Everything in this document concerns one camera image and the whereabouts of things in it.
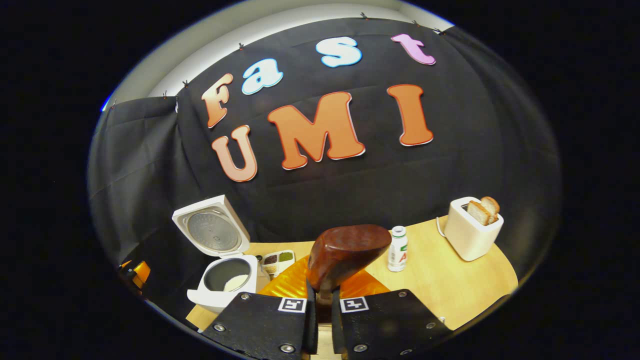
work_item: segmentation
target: toast slice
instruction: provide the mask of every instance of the toast slice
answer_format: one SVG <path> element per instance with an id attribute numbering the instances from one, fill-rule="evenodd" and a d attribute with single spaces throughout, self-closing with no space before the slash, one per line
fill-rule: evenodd
<path id="1" fill-rule="evenodd" d="M 469 201 L 467 213 L 469 213 L 469 215 L 471 215 L 483 226 L 489 225 L 489 221 L 493 217 L 493 215 L 487 209 L 485 209 L 484 206 L 482 206 L 479 202 L 475 202 L 473 200 Z"/>
<path id="2" fill-rule="evenodd" d="M 491 214 L 489 224 L 493 224 L 494 222 L 498 221 L 500 205 L 498 205 L 498 202 L 493 197 L 483 197 L 482 199 L 480 199 L 480 205 L 482 205 Z"/>

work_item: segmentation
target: seasoning compartment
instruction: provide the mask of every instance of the seasoning compartment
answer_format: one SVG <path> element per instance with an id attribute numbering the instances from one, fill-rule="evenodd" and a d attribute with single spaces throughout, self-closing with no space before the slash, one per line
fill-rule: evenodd
<path id="1" fill-rule="evenodd" d="M 266 254 L 262 257 L 260 265 L 269 275 L 277 277 L 286 268 L 296 262 L 296 256 L 292 250 L 282 250 Z"/>

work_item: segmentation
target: wooden table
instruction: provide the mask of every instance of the wooden table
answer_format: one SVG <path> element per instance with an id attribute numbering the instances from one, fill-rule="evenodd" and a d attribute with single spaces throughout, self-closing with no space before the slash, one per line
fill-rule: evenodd
<path id="1" fill-rule="evenodd" d="M 447 217 L 439 221 L 440 228 L 444 229 Z M 496 244 L 486 255 L 465 261 L 440 235 L 435 219 L 407 226 L 406 235 L 409 246 L 403 271 L 387 269 L 386 253 L 366 270 L 389 290 L 411 290 L 434 315 L 444 316 L 445 325 L 451 330 L 464 325 L 518 286 L 511 263 Z M 251 243 L 244 253 L 264 255 L 289 249 L 299 259 L 309 254 L 313 243 Z M 196 305 L 187 320 L 199 329 L 206 329 L 216 316 Z"/>

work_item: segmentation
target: orange plastic object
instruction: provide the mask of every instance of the orange plastic object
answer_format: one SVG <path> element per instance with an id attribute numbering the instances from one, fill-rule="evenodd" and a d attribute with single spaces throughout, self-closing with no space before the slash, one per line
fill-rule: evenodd
<path id="1" fill-rule="evenodd" d="M 276 297 L 307 298 L 307 267 L 309 255 L 299 259 L 258 291 Z M 362 269 L 340 285 L 340 298 L 361 297 L 386 293 L 389 289 Z"/>

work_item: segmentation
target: pink letter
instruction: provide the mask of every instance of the pink letter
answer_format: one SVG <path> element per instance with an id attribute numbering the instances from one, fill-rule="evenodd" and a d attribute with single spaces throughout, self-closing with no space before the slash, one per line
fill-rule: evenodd
<path id="1" fill-rule="evenodd" d="M 391 38 L 391 40 L 395 42 L 399 42 L 404 50 L 409 56 L 411 56 L 415 61 L 425 64 L 425 65 L 433 65 L 436 63 L 436 60 L 433 56 L 425 55 L 422 50 L 418 46 L 424 47 L 421 41 L 412 39 L 407 34 L 396 35 Z"/>

